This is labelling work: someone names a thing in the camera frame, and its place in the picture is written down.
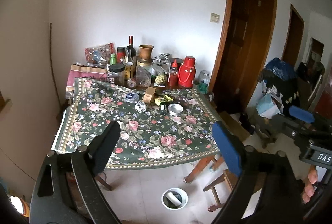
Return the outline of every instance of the light switch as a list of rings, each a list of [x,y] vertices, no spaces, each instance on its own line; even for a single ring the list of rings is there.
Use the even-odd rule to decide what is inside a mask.
[[[219,14],[211,13],[210,22],[218,24],[219,23],[219,19],[220,19],[220,15]]]

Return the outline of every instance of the terracotta pot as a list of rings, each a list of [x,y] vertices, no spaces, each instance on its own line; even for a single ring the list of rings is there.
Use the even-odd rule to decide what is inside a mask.
[[[152,45],[140,45],[139,47],[140,47],[139,57],[141,57],[142,59],[145,59],[145,60],[150,59],[152,49],[154,48],[154,46],[152,46]]]

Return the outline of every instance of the thermos handle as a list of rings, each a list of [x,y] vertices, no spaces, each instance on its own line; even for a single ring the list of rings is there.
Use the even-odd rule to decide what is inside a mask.
[[[185,81],[181,81],[181,78],[180,78],[180,71],[181,71],[181,68],[182,68],[182,65],[181,65],[180,68],[179,68],[179,81],[180,81],[181,83],[186,83],[186,82],[189,80],[190,73],[193,71],[193,67],[190,68],[190,71],[189,71],[188,77],[187,77],[187,79],[186,79]]]

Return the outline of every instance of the red canister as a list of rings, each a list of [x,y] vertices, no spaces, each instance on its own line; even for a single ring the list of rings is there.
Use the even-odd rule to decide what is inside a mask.
[[[179,69],[179,87],[192,88],[196,74],[195,61],[195,57],[186,56]]]

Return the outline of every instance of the small cardboard box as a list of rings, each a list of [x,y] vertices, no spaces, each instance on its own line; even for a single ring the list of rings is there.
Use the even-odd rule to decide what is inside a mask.
[[[150,104],[151,100],[153,99],[153,96],[156,92],[156,88],[148,87],[148,89],[145,91],[145,95],[143,97],[143,102],[146,104]]]

